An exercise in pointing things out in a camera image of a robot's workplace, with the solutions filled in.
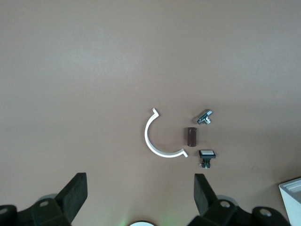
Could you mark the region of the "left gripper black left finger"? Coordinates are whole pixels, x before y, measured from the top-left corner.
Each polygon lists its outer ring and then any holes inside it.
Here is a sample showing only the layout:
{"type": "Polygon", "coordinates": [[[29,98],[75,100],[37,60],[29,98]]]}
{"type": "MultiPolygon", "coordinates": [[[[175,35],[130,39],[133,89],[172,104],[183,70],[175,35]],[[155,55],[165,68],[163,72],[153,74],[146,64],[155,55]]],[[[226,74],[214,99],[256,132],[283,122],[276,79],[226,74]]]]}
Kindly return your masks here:
{"type": "Polygon", "coordinates": [[[70,226],[88,196],[87,174],[77,173],[58,193],[41,197],[29,208],[1,205],[2,226],[70,226]]]}

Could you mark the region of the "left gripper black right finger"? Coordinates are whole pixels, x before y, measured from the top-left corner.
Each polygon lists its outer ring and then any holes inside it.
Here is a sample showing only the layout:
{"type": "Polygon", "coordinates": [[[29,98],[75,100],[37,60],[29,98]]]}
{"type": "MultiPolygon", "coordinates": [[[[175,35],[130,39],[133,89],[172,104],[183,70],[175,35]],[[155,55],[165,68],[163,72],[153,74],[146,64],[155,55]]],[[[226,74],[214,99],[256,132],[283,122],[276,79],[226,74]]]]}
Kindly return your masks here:
{"type": "Polygon", "coordinates": [[[191,226],[287,226],[289,222],[277,210],[255,207],[246,212],[227,199],[219,199],[204,174],[194,176],[194,200],[199,212],[191,226]]]}

